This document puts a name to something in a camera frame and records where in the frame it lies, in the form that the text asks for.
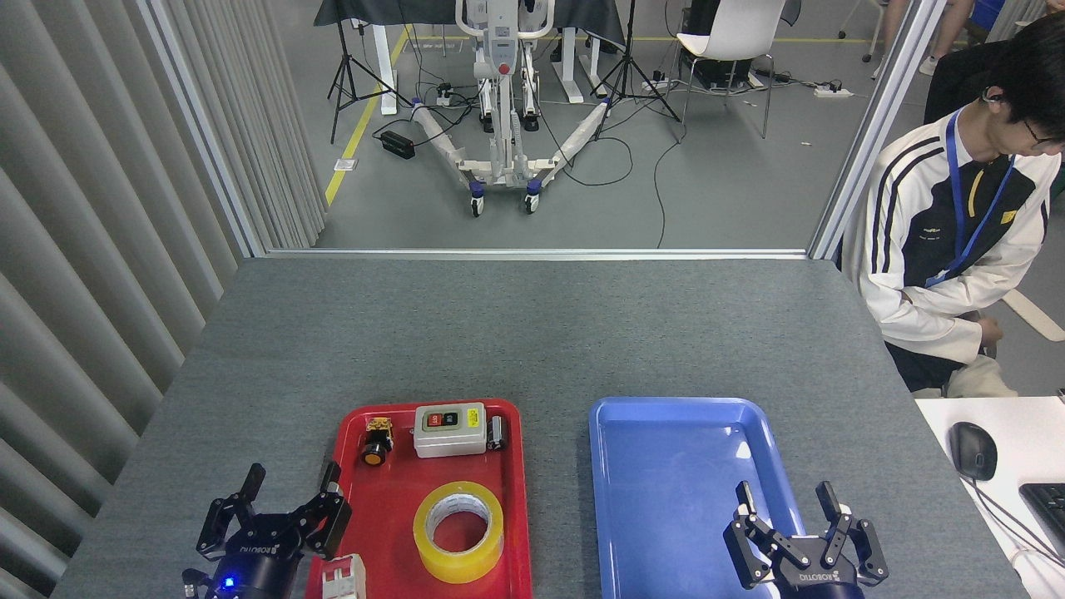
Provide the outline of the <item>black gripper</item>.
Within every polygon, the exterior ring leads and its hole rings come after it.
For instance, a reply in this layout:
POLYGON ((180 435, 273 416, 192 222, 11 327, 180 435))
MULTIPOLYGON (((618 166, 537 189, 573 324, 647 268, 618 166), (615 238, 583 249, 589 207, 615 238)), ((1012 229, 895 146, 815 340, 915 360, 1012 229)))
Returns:
POLYGON ((235 493, 213 500, 208 507, 196 550, 217 562, 206 598, 289 598, 304 552, 334 560, 351 516, 349 501, 339 486, 341 467, 324 466, 320 489, 289 514, 255 514, 266 471, 252 463, 235 493), (237 519, 237 532, 229 527, 237 519))
POLYGON ((780 598, 863 598, 857 582, 883 582, 889 576, 874 524, 841 504, 830 481, 815 487, 829 524, 823 538, 788 538, 769 527, 758 515, 749 482, 738 483, 735 493, 738 505, 723 539, 743 588, 774 580, 780 598), (857 569, 841 555, 847 541, 859 558, 857 569))

